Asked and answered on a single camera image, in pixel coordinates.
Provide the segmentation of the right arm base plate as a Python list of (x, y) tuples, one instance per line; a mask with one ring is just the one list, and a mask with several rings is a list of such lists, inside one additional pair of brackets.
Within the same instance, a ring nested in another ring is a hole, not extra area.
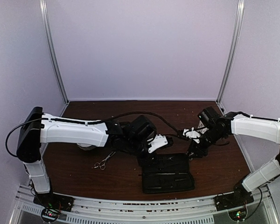
[(248, 217), (247, 205), (254, 202), (251, 195), (240, 197), (238, 193), (218, 194), (214, 197), (217, 211), (226, 210), (229, 218), (235, 222), (243, 222)]

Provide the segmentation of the black zip tool case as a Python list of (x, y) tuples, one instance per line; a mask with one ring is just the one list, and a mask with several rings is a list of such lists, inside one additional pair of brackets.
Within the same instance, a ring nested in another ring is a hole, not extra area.
[(142, 191), (145, 194), (183, 192), (195, 189), (184, 153), (153, 154), (137, 157), (142, 169)]

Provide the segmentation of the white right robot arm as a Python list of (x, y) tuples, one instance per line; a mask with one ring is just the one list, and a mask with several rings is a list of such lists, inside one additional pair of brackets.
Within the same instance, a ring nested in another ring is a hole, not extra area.
[(234, 186), (230, 195), (234, 206), (240, 206), (251, 192), (280, 177), (280, 118), (257, 117), (242, 111), (220, 115), (211, 106), (203, 109), (198, 118), (201, 126), (182, 132), (183, 137), (191, 140), (188, 148), (190, 159), (207, 156), (210, 146), (232, 135), (265, 140), (279, 146), (279, 152), (272, 159)]

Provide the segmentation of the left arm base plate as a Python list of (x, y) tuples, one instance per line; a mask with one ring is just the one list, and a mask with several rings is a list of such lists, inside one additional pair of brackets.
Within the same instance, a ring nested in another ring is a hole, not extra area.
[(55, 193), (34, 194), (33, 203), (43, 207), (41, 211), (41, 219), (44, 222), (52, 223), (56, 221), (62, 212), (71, 212), (74, 198), (71, 196), (63, 196)]

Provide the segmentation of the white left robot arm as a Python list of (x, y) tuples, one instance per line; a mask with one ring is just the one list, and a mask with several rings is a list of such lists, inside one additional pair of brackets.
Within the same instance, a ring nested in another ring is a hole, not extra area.
[(116, 117), (104, 120), (81, 120), (57, 117), (34, 107), (24, 123), (13, 128), (6, 136), (5, 147), (11, 134), (20, 129), (15, 154), (26, 167), (35, 193), (47, 207), (54, 207), (58, 198), (52, 193), (51, 181), (40, 153), (42, 144), (72, 143), (81, 148), (109, 147), (138, 157), (143, 163), (155, 161), (156, 150), (173, 145), (171, 137), (157, 133), (146, 113), (139, 112), (131, 122), (118, 122)]

